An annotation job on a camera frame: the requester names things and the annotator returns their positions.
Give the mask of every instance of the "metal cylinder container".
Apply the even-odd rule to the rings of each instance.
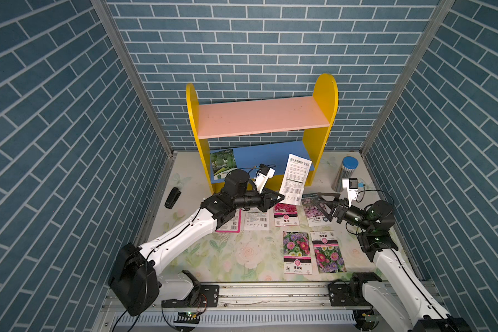
[[[354,157],[345,157],[341,162],[341,166],[339,167],[338,174],[336,178],[332,182],[332,190],[335,192],[340,192],[343,189],[343,180],[344,178],[349,178],[352,175],[352,172],[358,167],[358,160]]]

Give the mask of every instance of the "pink flower image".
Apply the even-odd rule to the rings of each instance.
[[[278,203],[275,205],[274,210],[280,213],[297,212],[297,207],[295,205]]]
[[[225,270],[225,272],[228,273],[231,268],[232,268],[232,262],[230,260],[226,260],[225,262],[223,262],[223,269]]]
[[[299,243],[299,246],[304,251],[309,251],[310,250],[310,247],[308,246],[308,243],[306,243],[306,242]]]
[[[236,261],[247,269],[256,269],[256,266],[262,261],[263,257],[264,252],[254,242],[238,245]]]

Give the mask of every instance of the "blue lid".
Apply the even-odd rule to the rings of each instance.
[[[354,157],[343,158],[343,166],[348,169],[356,169],[358,167],[358,160]]]

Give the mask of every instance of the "purple flower image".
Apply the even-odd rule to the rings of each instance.
[[[318,263],[319,273],[346,272],[345,262],[341,256],[339,245],[317,247],[319,251],[315,258]]]

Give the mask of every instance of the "green plant picture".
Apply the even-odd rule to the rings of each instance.
[[[233,169],[236,169],[236,160],[232,149],[221,150],[210,154],[214,180],[225,178]]]

